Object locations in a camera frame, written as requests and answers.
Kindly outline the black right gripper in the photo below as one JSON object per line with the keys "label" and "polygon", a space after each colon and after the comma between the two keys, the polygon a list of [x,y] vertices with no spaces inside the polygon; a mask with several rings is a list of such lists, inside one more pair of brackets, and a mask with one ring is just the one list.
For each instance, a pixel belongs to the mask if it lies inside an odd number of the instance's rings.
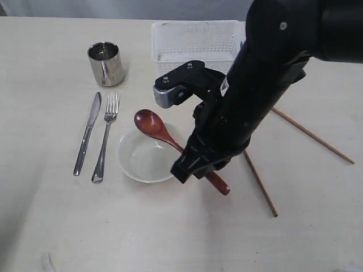
{"label": "black right gripper", "polygon": [[251,96],[208,96],[195,108],[195,128],[185,150],[171,167],[184,184],[219,171],[249,145],[255,131],[255,99]]}

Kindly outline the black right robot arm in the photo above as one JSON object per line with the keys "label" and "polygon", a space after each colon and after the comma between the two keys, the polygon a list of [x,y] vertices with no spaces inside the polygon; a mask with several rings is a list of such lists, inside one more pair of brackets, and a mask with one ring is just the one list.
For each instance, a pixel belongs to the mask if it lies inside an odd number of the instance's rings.
{"label": "black right robot arm", "polygon": [[210,90],[171,173],[181,182],[202,178],[240,154],[312,57],[362,62],[361,1],[254,1],[246,40],[223,81],[227,89]]}

